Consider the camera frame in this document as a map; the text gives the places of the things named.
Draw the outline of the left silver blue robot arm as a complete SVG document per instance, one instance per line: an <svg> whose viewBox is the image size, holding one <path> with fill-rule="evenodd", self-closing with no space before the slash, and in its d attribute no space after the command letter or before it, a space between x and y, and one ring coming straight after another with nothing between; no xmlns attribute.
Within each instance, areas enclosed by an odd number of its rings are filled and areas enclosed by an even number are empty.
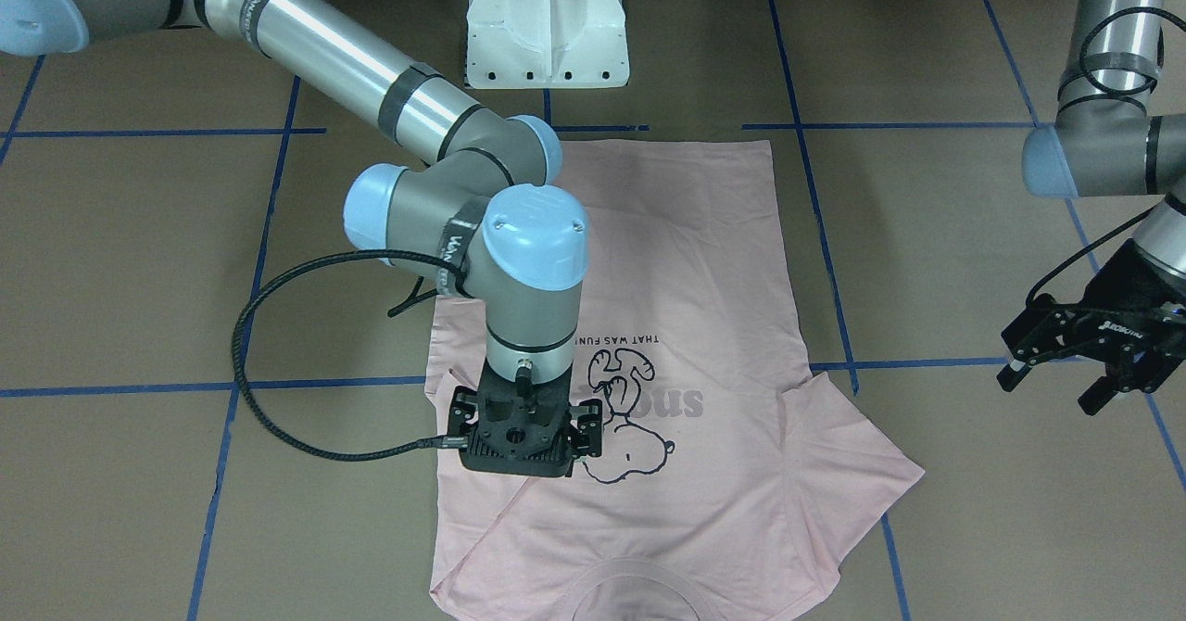
<svg viewBox="0 0 1186 621"><path fill-rule="evenodd" d="M1029 132L1022 181L1029 194L1058 199L1156 196L1159 203L1120 225L1128 232L1063 303L1035 283L1005 326L1010 361L997 374L1013 390L1046 361L1085 358L1103 374L1080 393L1098 412L1118 393L1150 393L1182 366L1185 295L1185 119L1148 109L1162 77L1163 28L1182 27L1165 0L1079 0L1056 92L1054 123Z"/></svg>

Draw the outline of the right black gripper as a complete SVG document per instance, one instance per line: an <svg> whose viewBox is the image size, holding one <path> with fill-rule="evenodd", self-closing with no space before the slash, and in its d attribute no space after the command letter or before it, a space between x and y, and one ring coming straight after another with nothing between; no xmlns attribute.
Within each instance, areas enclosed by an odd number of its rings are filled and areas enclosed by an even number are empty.
<svg viewBox="0 0 1186 621"><path fill-rule="evenodd" d="M580 401L566 406L566 443L569 463L566 474L574 472L585 457L600 457L604 452L604 401Z"/></svg>

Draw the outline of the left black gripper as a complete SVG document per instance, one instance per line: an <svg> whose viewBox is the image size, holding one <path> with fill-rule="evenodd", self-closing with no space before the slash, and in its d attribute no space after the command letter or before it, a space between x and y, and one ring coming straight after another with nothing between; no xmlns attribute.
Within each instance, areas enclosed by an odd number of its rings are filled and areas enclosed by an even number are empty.
<svg viewBox="0 0 1186 621"><path fill-rule="evenodd" d="M1182 366L1182 279L1126 241L1073 303L1033 288L1025 308L1001 333L1010 360L997 384L1012 392L1046 361L1101 361L1103 376L1079 397L1096 415L1118 393L1153 393Z"/></svg>

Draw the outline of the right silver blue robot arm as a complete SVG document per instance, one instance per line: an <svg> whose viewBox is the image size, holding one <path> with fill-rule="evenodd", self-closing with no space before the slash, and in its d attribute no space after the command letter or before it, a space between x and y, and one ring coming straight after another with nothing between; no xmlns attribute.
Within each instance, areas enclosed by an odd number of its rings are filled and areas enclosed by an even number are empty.
<svg viewBox="0 0 1186 621"><path fill-rule="evenodd" d="M556 186L562 151L541 119L503 119L439 71L323 0L4 0L4 52L74 55L91 41L204 27L283 65L382 135L422 171L365 169L347 190L352 252L326 255L264 284L232 329L232 377L259 423L317 457L366 462L457 450L465 468L568 476L604 448L604 402L569 397L589 220ZM429 283L431 297L486 305L477 388L455 388L441 436L364 453L329 452L268 417L246 376L246 327L298 276L385 260Z"/></svg>

